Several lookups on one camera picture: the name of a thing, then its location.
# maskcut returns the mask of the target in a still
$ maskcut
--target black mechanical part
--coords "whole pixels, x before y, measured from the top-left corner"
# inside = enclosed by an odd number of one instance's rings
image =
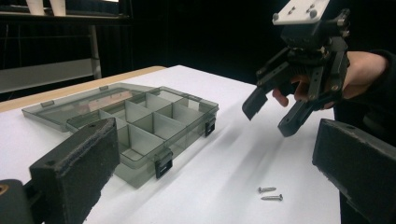
[[[216,128],[216,118],[205,123],[205,137],[208,137]]]
[[[396,147],[323,119],[312,162],[370,223],[396,223]]]
[[[284,27],[281,37],[288,47],[256,73],[257,88],[242,105],[248,119],[260,111],[268,100],[266,94],[269,91],[279,89],[285,96],[294,93],[290,80],[298,75],[309,76],[308,101],[297,102],[279,123],[278,128],[285,137],[295,134],[312,111],[342,99],[349,65],[344,40],[348,34],[348,15],[349,10],[343,9],[330,21]]]
[[[155,177],[157,179],[163,177],[173,166],[173,152],[171,149],[167,148],[163,152],[159,153],[157,160],[154,163],[155,167]]]
[[[82,223],[118,164],[116,121],[89,124],[36,161],[23,188],[20,181],[0,181],[7,186],[0,223]],[[10,214],[22,221],[6,219]]]

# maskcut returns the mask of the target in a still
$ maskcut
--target white mounting plate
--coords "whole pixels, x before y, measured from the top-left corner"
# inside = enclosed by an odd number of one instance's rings
[[[289,24],[308,24],[320,20],[324,10],[329,4],[330,0],[290,0],[277,13],[277,20],[273,19],[274,25],[289,25]],[[315,10],[317,15],[310,16],[310,12]]]

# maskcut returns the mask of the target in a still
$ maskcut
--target organizer compartment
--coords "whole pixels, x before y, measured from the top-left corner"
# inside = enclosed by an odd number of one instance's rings
[[[103,96],[77,95],[62,99],[64,104],[36,107],[35,113],[26,108],[30,111],[27,117],[35,115],[72,133],[99,119],[115,118],[121,160],[115,173],[136,188],[153,175],[160,178],[173,166],[172,159],[214,130],[216,103],[167,87],[130,90],[119,85],[108,89],[111,91]],[[76,105],[89,109],[79,113]]]

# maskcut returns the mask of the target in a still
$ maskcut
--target white plastic cup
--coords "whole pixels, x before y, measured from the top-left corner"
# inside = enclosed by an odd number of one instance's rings
[[[30,14],[44,16],[43,0],[26,0]]]
[[[65,0],[50,0],[50,5],[52,7],[53,15],[55,16],[66,15]]]

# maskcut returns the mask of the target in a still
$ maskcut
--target bolt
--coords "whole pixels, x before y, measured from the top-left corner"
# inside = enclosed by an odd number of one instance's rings
[[[274,15],[273,15],[273,20],[274,20],[274,21],[279,20],[279,14],[274,13]]]
[[[342,37],[347,37],[347,36],[349,36],[349,31],[343,31],[343,32],[341,33],[341,36],[342,36]]]
[[[6,193],[8,190],[8,185],[0,184],[0,195]]]
[[[309,16],[314,19],[318,15],[318,12],[316,10],[312,10],[309,12]]]
[[[333,86],[332,86],[332,91],[337,91],[338,88],[339,88],[339,87],[338,87],[337,85],[333,85]]]
[[[337,21],[337,26],[345,26],[345,25],[346,25],[346,19],[345,18],[339,19]]]
[[[276,190],[276,188],[262,188],[262,187],[259,187],[259,189],[258,189],[259,193],[264,193],[266,191],[272,191],[272,190]]]
[[[308,13],[312,8],[314,8],[315,7],[315,4],[312,4],[310,7],[309,7],[309,9],[307,9],[306,10],[306,13]]]
[[[278,201],[283,201],[283,196],[282,196],[282,194],[279,194],[279,196],[267,196],[267,197],[262,197],[262,200],[278,200]]]

